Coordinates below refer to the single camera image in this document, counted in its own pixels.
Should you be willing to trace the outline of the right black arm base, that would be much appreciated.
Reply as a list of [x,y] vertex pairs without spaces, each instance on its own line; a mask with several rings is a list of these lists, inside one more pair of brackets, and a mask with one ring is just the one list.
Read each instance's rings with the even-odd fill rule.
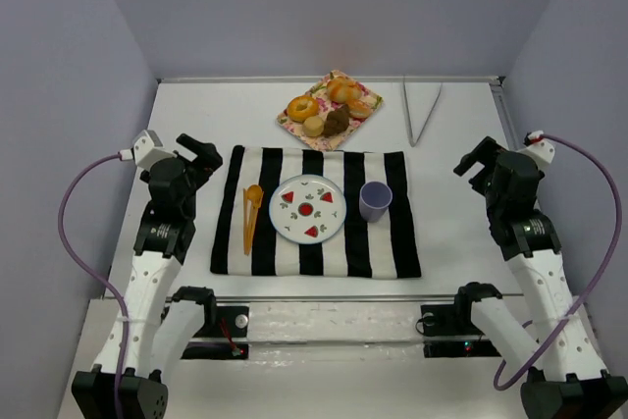
[[456,317],[453,304],[424,304],[415,330],[426,358],[499,357],[493,344],[471,324]]

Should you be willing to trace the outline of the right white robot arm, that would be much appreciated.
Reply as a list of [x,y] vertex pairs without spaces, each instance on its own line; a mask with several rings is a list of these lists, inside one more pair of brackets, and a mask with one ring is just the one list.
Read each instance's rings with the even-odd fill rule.
[[627,400],[627,381],[611,374],[588,336],[580,307],[599,282],[614,249],[608,248],[594,277],[579,296],[566,281],[561,243],[548,216],[537,206],[539,184],[554,157],[555,136],[536,131],[524,148],[507,150],[485,137],[454,171],[470,179],[485,198],[491,236],[522,290],[532,332],[518,322],[502,294],[490,284],[469,283],[454,298],[458,326],[486,336],[502,358],[494,378],[503,392],[520,387],[529,418],[609,418]]

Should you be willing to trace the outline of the brown chocolate croissant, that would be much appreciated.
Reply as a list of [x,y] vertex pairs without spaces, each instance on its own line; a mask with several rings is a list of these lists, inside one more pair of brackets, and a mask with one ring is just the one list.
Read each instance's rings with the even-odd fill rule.
[[331,137],[344,132],[348,128],[349,122],[350,116],[346,104],[343,104],[327,115],[322,136]]

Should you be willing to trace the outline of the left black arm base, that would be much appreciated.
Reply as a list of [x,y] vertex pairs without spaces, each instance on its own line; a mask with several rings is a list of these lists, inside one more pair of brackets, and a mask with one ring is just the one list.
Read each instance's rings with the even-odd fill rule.
[[215,323],[205,324],[183,351],[183,360],[247,360],[249,307],[219,305]]

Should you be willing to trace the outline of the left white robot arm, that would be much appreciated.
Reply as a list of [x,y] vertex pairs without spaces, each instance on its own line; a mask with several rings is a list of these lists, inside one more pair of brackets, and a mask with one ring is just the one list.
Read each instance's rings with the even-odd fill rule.
[[223,160],[214,144],[185,133],[177,143],[193,159],[167,151],[151,130],[116,156],[140,169],[150,199],[133,245],[127,288],[107,287],[119,313],[92,367],[76,372],[72,382],[85,418],[164,417],[174,366],[193,336],[216,322],[212,289],[171,287],[195,235],[196,193]]

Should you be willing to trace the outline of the small round scone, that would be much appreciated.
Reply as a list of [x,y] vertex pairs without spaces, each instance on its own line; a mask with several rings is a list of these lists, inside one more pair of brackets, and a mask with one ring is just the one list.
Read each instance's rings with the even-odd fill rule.
[[325,121],[320,116],[307,118],[302,124],[302,131],[308,137],[317,137],[324,131]]

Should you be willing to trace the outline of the metal tongs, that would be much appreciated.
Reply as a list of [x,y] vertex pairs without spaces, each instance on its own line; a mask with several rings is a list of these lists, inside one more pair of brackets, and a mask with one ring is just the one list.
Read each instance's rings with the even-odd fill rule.
[[416,147],[440,101],[443,84],[403,77],[401,89],[408,142]]

